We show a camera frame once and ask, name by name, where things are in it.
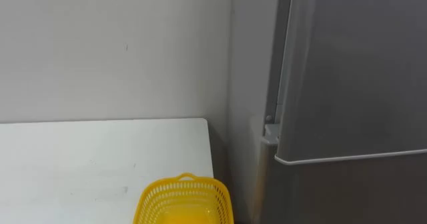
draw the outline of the yellow plastic basket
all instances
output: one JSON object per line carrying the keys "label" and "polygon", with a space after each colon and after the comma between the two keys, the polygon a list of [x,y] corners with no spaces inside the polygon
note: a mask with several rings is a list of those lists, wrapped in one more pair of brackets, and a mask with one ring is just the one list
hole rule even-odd
{"label": "yellow plastic basket", "polygon": [[234,224],[227,187],[183,173],[145,188],[133,224]]}

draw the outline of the basket handle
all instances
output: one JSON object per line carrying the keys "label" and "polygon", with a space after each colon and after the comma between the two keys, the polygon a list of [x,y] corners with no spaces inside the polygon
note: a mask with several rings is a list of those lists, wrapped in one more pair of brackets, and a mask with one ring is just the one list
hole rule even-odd
{"label": "basket handle", "polygon": [[189,178],[191,178],[193,180],[197,179],[197,177],[195,175],[191,174],[191,173],[182,173],[181,175],[179,175],[179,176],[177,176],[175,178],[179,181],[179,180],[181,180],[183,178],[186,178],[186,177],[189,177]]}

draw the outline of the freezer door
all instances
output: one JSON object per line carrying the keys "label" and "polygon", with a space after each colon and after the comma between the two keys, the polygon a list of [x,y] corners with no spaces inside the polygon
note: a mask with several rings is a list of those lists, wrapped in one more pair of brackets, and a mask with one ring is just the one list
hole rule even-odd
{"label": "freezer door", "polygon": [[426,7],[427,0],[291,0],[278,161],[426,152]]}

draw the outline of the gray wall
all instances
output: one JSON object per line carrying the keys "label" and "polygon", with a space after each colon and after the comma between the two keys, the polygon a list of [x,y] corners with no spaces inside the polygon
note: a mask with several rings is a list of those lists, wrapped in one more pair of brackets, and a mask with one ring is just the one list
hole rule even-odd
{"label": "gray wall", "polygon": [[247,221],[258,164],[277,0],[233,0],[230,163],[237,220]]}
{"label": "gray wall", "polygon": [[231,0],[0,0],[0,122],[207,117],[226,136]]}

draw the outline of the basket rim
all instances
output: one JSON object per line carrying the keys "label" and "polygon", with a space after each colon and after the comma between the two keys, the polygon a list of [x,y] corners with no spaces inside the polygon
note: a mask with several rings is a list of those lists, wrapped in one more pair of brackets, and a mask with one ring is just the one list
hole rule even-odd
{"label": "basket rim", "polygon": [[[191,178],[190,180],[183,180],[183,178],[185,177],[189,177]],[[232,207],[232,202],[231,202],[231,197],[230,197],[230,192],[228,191],[228,188],[219,180],[213,178],[213,177],[199,177],[196,175],[193,175],[191,173],[182,173],[181,175],[178,175],[177,177],[166,177],[166,178],[162,178],[162,179],[158,179],[157,181],[154,181],[153,183],[150,183],[143,191],[143,193],[141,194],[141,197],[139,198],[138,201],[138,206],[135,210],[135,215],[133,216],[133,224],[137,224],[137,220],[139,217],[139,214],[141,213],[141,209],[142,209],[142,204],[143,204],[143,200],[145,200],[145,198],[148,196],[148,194],[151,192],[151,190],[158,185],[161,185],[162,183],[178,183],[178,182],[198,182],[198,181],[207,181],[210,183],[213,183],[214,185],[217,185],[223,192],[224,195],[227,195],[228,198],[226,198],[227,201],[227,209],[228,209],[228,219],[230,224],[234,223],[234,215],[233,215],[233,207]]]}

